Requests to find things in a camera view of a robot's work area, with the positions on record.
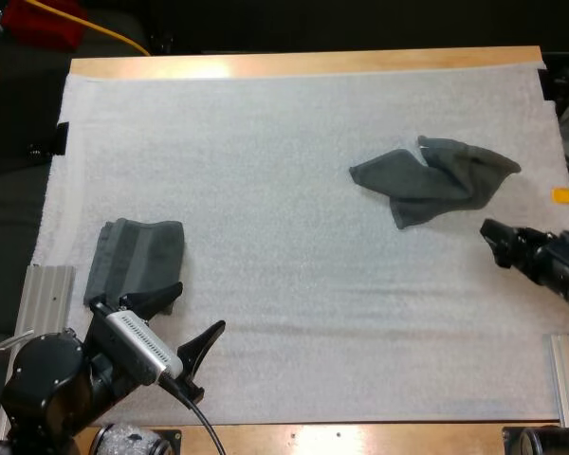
white towel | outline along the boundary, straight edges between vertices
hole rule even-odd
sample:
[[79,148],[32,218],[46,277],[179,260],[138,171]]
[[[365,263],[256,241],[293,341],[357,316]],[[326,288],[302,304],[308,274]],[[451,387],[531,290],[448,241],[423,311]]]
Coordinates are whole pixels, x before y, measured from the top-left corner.
[[[34,262],[78,268],[69,323],[106,221],[183,223],[184,297],[152,327],[174,348],[226,333],[196,381],[216,424],[558,416],[547,334],[569,305],[502,270],[486,217],[559,233],[568,185],[538,64],[230,81],[70,76]],[[399,231],[352,165],[416,138],[516,160],[485,209]],[[158,387],[104,418],[189,424]]]

gray towel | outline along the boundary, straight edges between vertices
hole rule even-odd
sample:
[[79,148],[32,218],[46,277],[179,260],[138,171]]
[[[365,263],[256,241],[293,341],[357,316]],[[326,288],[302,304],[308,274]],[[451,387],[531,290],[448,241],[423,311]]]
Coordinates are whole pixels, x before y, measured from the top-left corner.
[[355,183],[390,196],[399,229],[452,210],[481,209],[506,177],[521,171],[515,161],[464,142],[424,136],[417,142],[428,166],[394,150],[350,168]]
[[127,293],[149,292],[179,281],[183,227],[178,221],[143,224],[119,218],[101,229],[84,304],[105,293],[115,306]]

wooden board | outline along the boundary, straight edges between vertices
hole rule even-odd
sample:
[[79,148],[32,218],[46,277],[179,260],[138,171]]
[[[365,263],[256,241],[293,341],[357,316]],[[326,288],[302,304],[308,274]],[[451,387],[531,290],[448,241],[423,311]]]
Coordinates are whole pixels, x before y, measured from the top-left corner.
[[[541,61],[536,46],[304,54],[73,60],[70,73],[113,79],[252,78],[363,71],[464,68]],[[243,425],[217,427],[229,455],[503,454],[506,423]],[[519,426],[545,423],[513,424]],[[216,453],[202,427],[179,427],[183,453]],[[97,428],[77,437],[88,453]]]
[[[499,455],[504,453],[502,427],[525,425],[531,424],[240,425],[215,429],[229,455]],[[166,428],[181,430],[185,455],[217,453],[202,427]],[[97,430],[87,428],[77,437],[82,455],[88,453]]]
[[73,60],[70,72],[94,78],[248,78],[540,62],[537,46],[375,50],[304,54],[125,57]]

